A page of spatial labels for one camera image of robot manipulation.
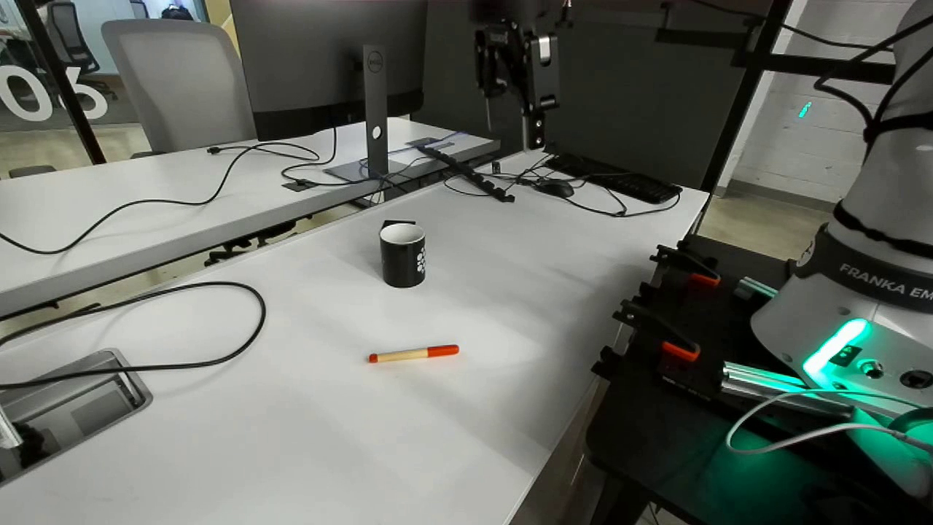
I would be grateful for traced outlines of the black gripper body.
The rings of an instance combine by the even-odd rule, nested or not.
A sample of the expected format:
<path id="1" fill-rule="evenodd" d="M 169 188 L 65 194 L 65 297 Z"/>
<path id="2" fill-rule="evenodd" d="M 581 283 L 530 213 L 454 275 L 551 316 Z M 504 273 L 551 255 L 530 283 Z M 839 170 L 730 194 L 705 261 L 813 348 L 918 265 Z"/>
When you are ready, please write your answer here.
<path id="1" fill-rule="evenodd" d="M 494 99 L 513 92 L 526 112 L 558 105 L 561 0 L 472 0 L 475 80 Z"/>

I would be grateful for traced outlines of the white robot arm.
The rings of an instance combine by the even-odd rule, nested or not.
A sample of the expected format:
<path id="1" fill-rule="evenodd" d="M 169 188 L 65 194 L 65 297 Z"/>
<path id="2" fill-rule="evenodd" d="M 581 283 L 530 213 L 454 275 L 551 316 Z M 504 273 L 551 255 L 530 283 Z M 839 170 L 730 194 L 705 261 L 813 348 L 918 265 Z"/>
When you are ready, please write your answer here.
<path id="1" fill-rule="evenodd" d="M 752 335 L 803 379 L 803 395 L 855 405 L 851 442 L 906 496 L 931 501 L 933 369 L 933 0 L 899 30 L 820 73 L 813 89 L 880 51 L 895 73 L 864 118 L 865 154 L 794 277 L 752 316 Z"/>

